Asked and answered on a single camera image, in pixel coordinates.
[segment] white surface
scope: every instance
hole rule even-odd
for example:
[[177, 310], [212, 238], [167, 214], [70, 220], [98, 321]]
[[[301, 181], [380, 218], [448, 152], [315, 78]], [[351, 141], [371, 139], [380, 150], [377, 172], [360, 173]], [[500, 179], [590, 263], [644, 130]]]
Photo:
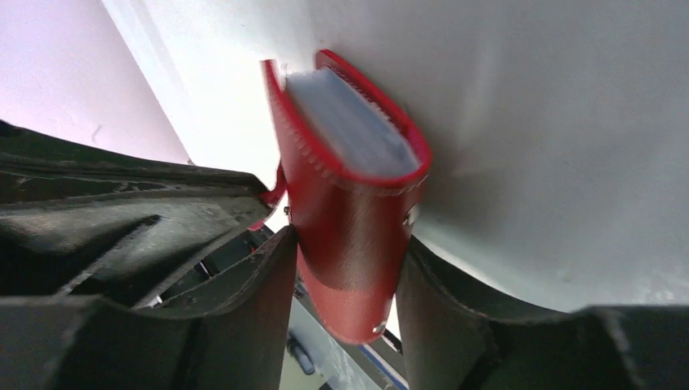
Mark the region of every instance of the white surface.
[[151, 34], [164, 49], [142, 67], [201, 164], [271, 185], [258, 60], [308, 69], [330, 48], [426, 134], [415, 234], [446, 260], [559, 310], [689, 301], [687, 2], [175, 0], [145, 20], [106, 3], [135, 54]]
[[122, 154], [189, 160], [100, 2], [1, 1], [0, 63], [7, 122]]

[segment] red leather pouch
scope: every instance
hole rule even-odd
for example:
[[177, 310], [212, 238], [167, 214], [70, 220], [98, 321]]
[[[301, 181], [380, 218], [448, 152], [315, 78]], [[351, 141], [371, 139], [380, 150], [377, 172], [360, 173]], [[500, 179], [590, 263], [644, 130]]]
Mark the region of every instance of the red leather pouch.
[[321, 50], [315, 66], [331, 68], [379, 108], [420, 162], [416, 171], [392, 179], [347, 169], [281, 89], [274, 63], [263, 66], [281, 159], [269, 202], [276, 203], [284, 184], [299, 236], [297, 264], [323, 326], [345, 343], [369, 343], [385, 328], [431, 151], [391, 99], [342, 58]]

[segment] red leather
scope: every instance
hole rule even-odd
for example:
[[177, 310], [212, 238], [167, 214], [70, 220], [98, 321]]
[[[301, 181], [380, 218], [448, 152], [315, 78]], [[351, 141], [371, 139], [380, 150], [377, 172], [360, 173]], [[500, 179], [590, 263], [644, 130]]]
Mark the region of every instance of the red leather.
[[410, 239], [405, 216], [421, 201], [431, 151], [409, 117], [354, 67], [330, 50], [315, 62], [378, 105], [421, 161], [417, 171], [390, 180], [343, 167], [280, 88], [273, 62], [264, 62], [301, 277], [324, 327], [364, 344], [380, 336], [388, 317]]

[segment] red leather wallet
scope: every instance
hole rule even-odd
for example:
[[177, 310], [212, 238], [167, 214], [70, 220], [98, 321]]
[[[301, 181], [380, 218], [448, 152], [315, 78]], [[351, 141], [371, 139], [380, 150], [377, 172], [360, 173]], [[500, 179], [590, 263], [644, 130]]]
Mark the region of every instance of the red leather wallet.
[[280, 88], [274, 63], [263, 66], [280, 151], [278, 184], [266, 201], [276, 204], [286, 188], [299, 236], [297, 264], [323, 326], [345, 343], [369, 343], [385, 328], [431, 151], [390, 98], [342, 58], [321, 50], [315, 66], [331, 68], [377, 106], [420, 162], [418, 170], [394, 179], [347, 169]]

